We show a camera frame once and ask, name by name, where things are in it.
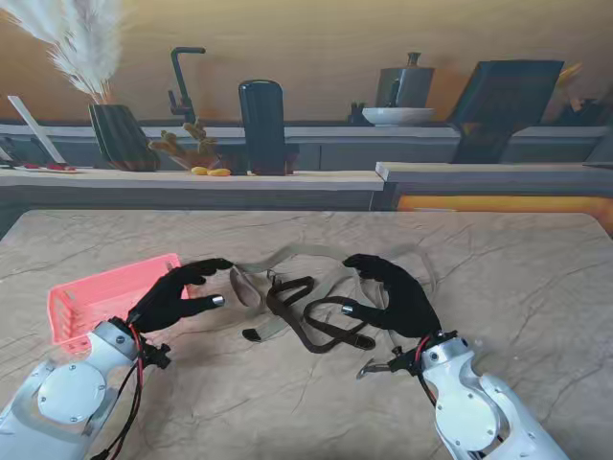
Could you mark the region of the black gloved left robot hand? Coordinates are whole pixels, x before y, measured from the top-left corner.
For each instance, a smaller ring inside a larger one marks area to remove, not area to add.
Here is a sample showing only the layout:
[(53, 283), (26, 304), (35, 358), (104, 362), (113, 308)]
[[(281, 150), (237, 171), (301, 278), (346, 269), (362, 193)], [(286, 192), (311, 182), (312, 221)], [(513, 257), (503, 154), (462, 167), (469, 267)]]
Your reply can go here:
[(203, 286), (207, 277), (233, 266), (225, 259), (214, 258), (173, 268), (129, 311), (126, 324), (138, 333), (148, 334), (164, 330), (183, 318), (223, 307), (225, 299), (220, 294), (183, 298), (183, 290), (187, 285)]

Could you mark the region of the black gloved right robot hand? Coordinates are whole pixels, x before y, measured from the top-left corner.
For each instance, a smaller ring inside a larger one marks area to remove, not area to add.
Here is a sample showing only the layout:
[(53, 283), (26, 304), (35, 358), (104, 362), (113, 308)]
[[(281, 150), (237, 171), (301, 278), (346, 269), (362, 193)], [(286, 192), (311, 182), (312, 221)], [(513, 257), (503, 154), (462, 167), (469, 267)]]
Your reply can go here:
[(381, 283), (388, 294), (388, 304), (384, 310), (344, 306), (344, 314), (407, 338), (423, 338), (442, 329), (440, 319), (420, 283), (402, 267), (366, 254), (351, 255), (343, 265), (356, 269), (362, 279)]

